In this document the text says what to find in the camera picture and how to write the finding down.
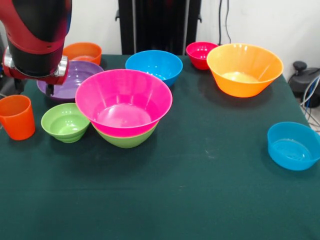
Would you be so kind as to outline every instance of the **blue bowl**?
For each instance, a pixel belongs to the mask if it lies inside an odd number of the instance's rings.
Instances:
[[[320,159],[320,135],[296,122],[280,122],[267,133],[270,157],[283,168],[302,171]]]
[[[181,73],[183,64],[180,58],[170,52],[147,50],[129,57],[125,68],[154,75],[171,87]]]

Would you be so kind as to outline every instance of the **blue bowl rim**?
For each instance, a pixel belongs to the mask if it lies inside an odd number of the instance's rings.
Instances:
[[[315,135],[315,138],[318,140],[318,144],[320,145],[320,135],[315,132],[314,130],[312,130],[309,126],[305,125],[305,124],[301,124],[301,123],[298,123],[298,122],[294,122],[294,121],[281,121],[281,122],[278,122],[274,125],[272,125],[268,132],[267,132],[267,142],[268,144],[271,143],[270,141],[270,134],[271,134],[271,131],[276,127],[276,126],[279,126],[279,125],[292,125],[292,126],[300,126],[302,127],[303,129],[305,129],[306,131],[310,132],[310,133],[313,133]],[[314,158],[314,159],[311,159],[311,160],[308,160],[308,161],[304,161],[305,163],[311,163],[311,162],[317,162],[319,160],[318,157]]]
[[[131,58],[133,58],[133,57],[135,57],[135,56],[137,56],[137,55],[139,55],[139,54],[151,53],[151,52],[162,52],[162,53],[168,54],[168,55],[170,55],[170,56],[172,56],[172,57],[175,57],[175,58],[179,61],[179,63],[180,63],[180,69],[179,69],[179,71],[177,72],[177,74],[175,74],[174,76],[172,76],[172,77],[170,77],[170,78],[167,78],[167,79],[163,80],[164,82],[165,82],[165,81],[168,81],[168,80],[170,80],[170,79],[176,78],[176,77],[181,73],[182,69],[184,68],[183,62],[181,61],[181,59],[180,59],[177,55],[175,55],[175,54],[173,54],[173,53],[171,53],[171,52],[168,52],[168,51],[163,51],[163,50],[144,50],[144,51],[136,52],[135,54],[131,55],[131,56],[125,61],[125,68],[126,68],[126,69],[131,69],[131,70],[137,70],[137,69],[128,68],[128,66],[127,66],[128,61],[129,61]]]

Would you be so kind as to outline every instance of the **pink bowl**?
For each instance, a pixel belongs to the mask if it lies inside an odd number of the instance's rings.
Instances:
[[[186,47],[186,54],[189,56],[191,63],[197,69],[207,70],[209,66],[207,64],[207,55],[208,53],[218,47],[217,44],[207,41],[196,41],[190,43]]]
[[[79,110],[104,134],[132,137],[153,128],[170,110],[173,97],[159,78],[115,69],[88,77],[75,93]]]

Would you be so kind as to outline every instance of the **plastic cup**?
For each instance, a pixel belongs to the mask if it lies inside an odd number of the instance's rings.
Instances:
[[[30,138],[36,130],[31,100],[24,95],[11,95],[0,100],[0,122],[13,140]]]

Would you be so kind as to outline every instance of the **red bowl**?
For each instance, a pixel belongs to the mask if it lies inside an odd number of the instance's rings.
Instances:
[[[218,45],[212,42],[196,41],[186,47],[186,54],[189,56],[193,66],[200,70],[207,70],[209,69],[207,55],[216,47]]]

